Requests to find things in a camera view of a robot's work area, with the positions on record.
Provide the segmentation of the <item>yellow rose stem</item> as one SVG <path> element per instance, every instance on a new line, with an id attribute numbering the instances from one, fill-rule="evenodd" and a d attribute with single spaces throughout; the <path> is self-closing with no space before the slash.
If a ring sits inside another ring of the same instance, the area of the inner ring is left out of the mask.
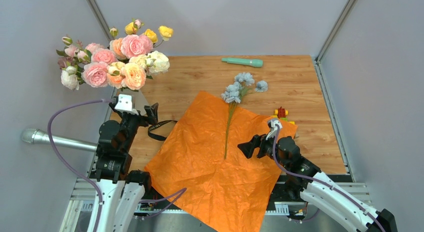
<path id="1" fill-rule="evenodd" d="M 141 20 L 133 20 L 124 28 L 126 35 L 136 35 L 137 32 L 144 26 Z M 160 46 L 163 42 L 168 41 L 174 35 L 173 28 L 167 26 L 159 26 L 157 32 L 152 29 L 146 29 L 143 35 L 147 36 L 153 43 L 153 47 Z"/>

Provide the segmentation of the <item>peach cream rose stem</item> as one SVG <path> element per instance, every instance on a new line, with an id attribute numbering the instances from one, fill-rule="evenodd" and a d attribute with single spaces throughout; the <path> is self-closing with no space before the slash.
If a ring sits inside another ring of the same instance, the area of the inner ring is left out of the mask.
<path id="1" fill-rule="evenodd" d="M 144 68 L 136 63 L 114 62 L 108 67 L 107 82 L 117 89 L 141 89 L 147 79 Z"/>

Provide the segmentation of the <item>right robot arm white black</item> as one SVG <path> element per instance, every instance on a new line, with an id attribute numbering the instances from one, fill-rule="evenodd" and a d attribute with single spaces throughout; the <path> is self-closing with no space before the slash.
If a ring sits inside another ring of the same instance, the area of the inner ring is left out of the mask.
<path id="1" fill-rule="evenodd" d="M 390 211 L 377 210 L 340 187 L 301 155 L 292 137 L 255 135 L 237 147 L 246 158 L 258 149 L 257 158 L 272 159 L 288 176 L 285 193 L 289 199 L 312 203 L 347 231 L 397 231 L 395 216 Z"/>

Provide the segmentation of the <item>large pink rose stem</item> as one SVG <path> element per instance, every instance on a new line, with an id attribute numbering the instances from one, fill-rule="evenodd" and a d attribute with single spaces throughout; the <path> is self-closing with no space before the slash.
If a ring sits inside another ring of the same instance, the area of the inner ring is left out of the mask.
<path id="1" fill-rule="evenodd" d="M 106 87 L 109 66 L 117 62 L 115 54 L 108 49 L 98 49 L 91 56 L 91 62 L 83 68 L 82 78 L 91 87 Z"/>

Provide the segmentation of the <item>orange yellow wrapping paper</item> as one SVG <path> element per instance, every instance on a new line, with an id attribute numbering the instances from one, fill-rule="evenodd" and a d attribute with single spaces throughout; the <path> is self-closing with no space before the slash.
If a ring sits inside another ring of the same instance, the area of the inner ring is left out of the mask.
<path id="1" fill-rule="evenodd" d="M 269 116 L 201 91 L 145 166 L 153 188 L 217 231 L 259 231 L 281 170 L 269 158 L 247 159 L 238 145 L 269 132 Z"/>

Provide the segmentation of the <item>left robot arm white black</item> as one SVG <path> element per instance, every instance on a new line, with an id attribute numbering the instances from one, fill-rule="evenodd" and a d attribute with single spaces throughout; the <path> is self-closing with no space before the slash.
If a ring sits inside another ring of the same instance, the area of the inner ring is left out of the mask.
<path id="1" fill-rule="evenodd" d="M 139 127 L 158 123 L 158 103 L 138 110 L 118 111 L 117 102 L 109 106 L 121 121 L 108 120 L 99 128 L 97 162 L 90 177 L 95 180 L 95 200 L 88 231 L 127 231 L 142 198 L 153 193 L 148 172 L 130 170 L 130 148 Z"/>

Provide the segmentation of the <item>pink white rose stem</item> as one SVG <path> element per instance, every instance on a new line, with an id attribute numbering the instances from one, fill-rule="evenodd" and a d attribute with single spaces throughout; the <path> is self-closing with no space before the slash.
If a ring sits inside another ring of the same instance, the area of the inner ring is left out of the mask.
<path id="1" fill-rule="evenodd" d="M 109 43 L 109 49 L 115 54 L 117 59 L 126 60 L 127 57 L 123 54 L 121 50 L 123 38 L 117 38 L 119 34 L 118 29 L 116 29 L 115 27 L 110 28 L 109 33 L 113 38 L 113 40 L 111 40 Z"/>

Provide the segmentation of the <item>blue grey flower stem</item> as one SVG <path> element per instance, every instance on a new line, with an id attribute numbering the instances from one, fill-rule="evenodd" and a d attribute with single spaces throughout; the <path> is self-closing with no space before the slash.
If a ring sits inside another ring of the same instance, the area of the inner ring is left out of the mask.
<path id="1" fill-rule="evenodd" d="M 224 143 L 224 156 L 227 158 L 228 154 L 228 142 L 229 142 L 229 132 L 232 122 L 232 118 L 237 106 L 242 102 L 243 98 L 249 93 L 252 89 L 251 85 L 255 83 L 253 75 L 251 73 L 243 72 L 239 73 L 234 77 L 234 82 L 228 85 L 225 91 L 221 94 L 221 98 L 225 103 L 228 104 L 228 119 L 226 123 L 225 130 L 225 143 Z"/>

